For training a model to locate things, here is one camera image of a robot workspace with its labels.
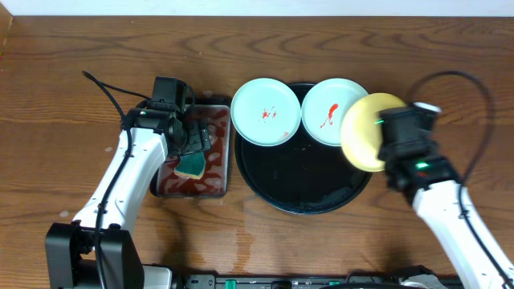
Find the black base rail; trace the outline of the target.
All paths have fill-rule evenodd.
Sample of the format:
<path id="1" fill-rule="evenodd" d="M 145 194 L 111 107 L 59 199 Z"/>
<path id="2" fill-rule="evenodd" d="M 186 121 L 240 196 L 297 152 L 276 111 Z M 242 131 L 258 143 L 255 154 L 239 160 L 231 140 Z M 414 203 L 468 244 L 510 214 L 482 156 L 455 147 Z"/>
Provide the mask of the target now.
<path id="1" fill-rule="evenodd" d="M 349 284 L 354 288 L 359 283 L 376 285 L 388 283 L 406 287 L 421 288 L 463 288 L 458 278 L 436 279 L 434 275 L 413 277 L 381 277 L 350 275 L 345 277 L 255 277 L 178 275 L 172 282 L 172 289 L 315 289 Z"/>

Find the round black tray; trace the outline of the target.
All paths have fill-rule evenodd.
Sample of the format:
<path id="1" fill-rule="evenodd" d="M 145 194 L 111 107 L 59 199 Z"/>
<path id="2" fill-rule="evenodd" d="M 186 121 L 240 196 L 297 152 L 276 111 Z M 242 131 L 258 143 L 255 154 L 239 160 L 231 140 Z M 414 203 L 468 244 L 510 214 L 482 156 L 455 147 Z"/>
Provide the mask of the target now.
<path id="1" fill-rule="evenodd" d="M 290 83 L 300 108 L 316 83 Z M 323 214 L 350 203 L 369 183 L 370 173 L 355 168 L 341 146 L 313 139 L 301 122 L 285 143 L 263 147 L 236 131 L 235 158 L 248 186 L 270 205 L 294 214 Z"/>

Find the yellow plate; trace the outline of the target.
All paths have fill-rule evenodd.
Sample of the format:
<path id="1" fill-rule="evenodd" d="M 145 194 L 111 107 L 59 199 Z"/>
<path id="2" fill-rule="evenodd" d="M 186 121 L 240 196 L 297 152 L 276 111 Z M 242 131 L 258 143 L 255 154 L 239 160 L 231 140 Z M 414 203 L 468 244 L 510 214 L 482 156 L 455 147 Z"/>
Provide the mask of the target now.
<path id="1" fill-rule="evenodd" d="M 370 94 L 351 106 L 341 122 L 341 148 L 351 165 L 371 173 L 384 170 L 385 162 L 377 157 L 382 143 L 379 112 L 405 106 L 387 93 Z"/>

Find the white rectangular wash tray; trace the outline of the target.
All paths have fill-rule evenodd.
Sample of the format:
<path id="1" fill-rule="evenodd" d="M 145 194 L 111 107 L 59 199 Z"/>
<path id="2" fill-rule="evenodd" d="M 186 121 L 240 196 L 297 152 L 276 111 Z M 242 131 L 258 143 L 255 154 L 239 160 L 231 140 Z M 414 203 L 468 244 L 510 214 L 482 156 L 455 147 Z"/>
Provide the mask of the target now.
<path id="1" fill-rule="evenodd" d="M 230 166 L 230 99 L 199 98 L 190 117 L 204 120 L 209 131 L 211 148 L 203 153 L 204 173 L 199 179 L 176 173 L 180 158 L 169 157 L 150 182 L 150 193 L 155 197 L 209 198 L 226 194 Z"/>

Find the mint green plate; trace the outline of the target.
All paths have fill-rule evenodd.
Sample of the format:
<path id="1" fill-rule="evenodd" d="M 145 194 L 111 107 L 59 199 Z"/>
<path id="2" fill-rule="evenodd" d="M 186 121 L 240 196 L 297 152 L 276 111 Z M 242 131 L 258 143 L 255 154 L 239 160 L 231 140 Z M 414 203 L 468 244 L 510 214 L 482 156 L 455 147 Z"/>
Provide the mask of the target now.
<path id="1" fill-rule="evenodd" d="M 315 84 L 301 105 L 308 134 L 328 146 L 341 145 L 341 123 L 347 111 L 369 93 L 350 79 L 332 78 Z"/>
<path id="2" fill-rule="evenodd" d="M 259 78 L 235 93 L 230 116 L 237 133 L 253 145 L 285 143 L 301 122 L 300 102 L 293 90 L 276 79 Z"/>

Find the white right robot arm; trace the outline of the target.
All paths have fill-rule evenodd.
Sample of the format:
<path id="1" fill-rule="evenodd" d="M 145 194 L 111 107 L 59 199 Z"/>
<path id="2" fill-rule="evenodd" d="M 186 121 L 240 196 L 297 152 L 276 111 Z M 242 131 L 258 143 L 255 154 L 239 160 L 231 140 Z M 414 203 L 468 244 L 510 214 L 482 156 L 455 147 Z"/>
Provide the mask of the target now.
<path id="1" fill-rule="evenodd" d="M 443 247 L 465 288 L 511 288 L 513 265 L 474 207 L 463 179 L 430 138 L 439 109 L 378 113 L 387 184 L 403 194 Z"/>

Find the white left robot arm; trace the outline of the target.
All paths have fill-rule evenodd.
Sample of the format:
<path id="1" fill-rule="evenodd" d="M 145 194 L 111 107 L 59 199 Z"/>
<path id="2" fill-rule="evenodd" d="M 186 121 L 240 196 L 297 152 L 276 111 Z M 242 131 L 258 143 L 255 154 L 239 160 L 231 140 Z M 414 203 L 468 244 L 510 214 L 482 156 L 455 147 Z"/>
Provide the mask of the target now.
<path id="1" fill-rule="evenodd" d="M 45 238 L 53 288 L 171 288 L 173 272 L 141 262 L 132 239 L 149 185 L 168 157 L 210 148 L 206 122 L 178 112 L 133 108 L 95 193 L 69 224 Z"/>

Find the green yellow sponge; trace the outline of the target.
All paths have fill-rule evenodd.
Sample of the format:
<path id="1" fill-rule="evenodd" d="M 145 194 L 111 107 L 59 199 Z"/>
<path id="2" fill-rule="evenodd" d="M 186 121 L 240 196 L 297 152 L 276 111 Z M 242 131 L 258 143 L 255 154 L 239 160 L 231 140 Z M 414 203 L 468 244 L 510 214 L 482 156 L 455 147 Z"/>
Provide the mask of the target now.
<path id="1" fill-rule="evenodd" d="M 178 165 L 173 169 L 179 177 L 199 180 L 202 178 L 206 167 L 204 153 L 191 153 L 181 156 Z"/>

